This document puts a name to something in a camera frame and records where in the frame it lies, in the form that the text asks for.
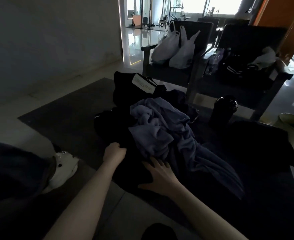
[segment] crumpled gray fabric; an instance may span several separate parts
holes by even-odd
[[[189,117],[164,99],[146,98],[130,106],[137,124],[129,127],[137,148],[145,158],[165,160],[170,144],[177,144],[190,171],[211,173],[222,185],[241,199],[244,189],[235,170],[220,157],[202,147],[190,129]]]

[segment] forearm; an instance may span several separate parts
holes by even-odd
[[[237,229],[202,203],[183,185],[177,185],[169,197],[187,216],[195,230],[204,240],[245,240]]]
[[[45,240],[93,238],[115,169],[108,163],[101,165],[58,218]]]

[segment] person's left hand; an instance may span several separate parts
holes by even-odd
[[[103,161],[105,163],[111,164],[115,167],[121,163],[121,161],[125,158],[126,148],[120,148],[119,143],[113,142],[105,149],[105,154],[103,157]]]

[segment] baseboard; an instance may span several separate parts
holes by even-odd
[[[48,78],[45,80],[35,82],[32,85],[30,85],[28,88],[16,93],[13,96],[1,98],[0,99],[0,106],[18,98],[18,97],[26,96],[31,93],[38,92],[42,89],[53,86],[54,84],[58,84],[58,83],[66,81],[66,80],[72,79],[74,77],[81,76],[81,75],[84,75],[89,72],[93,72],[94,70],[100,69],[104,66],[107,66],[109,64],[112,64],[114,62],[121,61],[121,60],[122,60],[121,55],[115,55],[115,56],[109,55],[108,58],[106,58],[105,60],[103,60],[101,62],[93,63],[87,67],[78,69],[74,72],[70,72],[68,74],[64,74],[64,75],[60,75],[60,76],[54,76],[54,77],[51,77],[51,78]]]

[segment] hand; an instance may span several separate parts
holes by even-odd
[[[104,163],[111,164],[115,166],[115,168],[121,163],[121,161],[125,158],[126,148],[120,148],[119,143],[113,142],[105,149],[105,154],[103,157]]]
[[[158,194],[170,197],[175,190],[181,185],[171,170],[168,162],[157,161],[154,157],[150,157],[154,166],[143,161],[145,168],[151,173],[153,182],[150,184],[140,184],[138,188],[150,190]]]

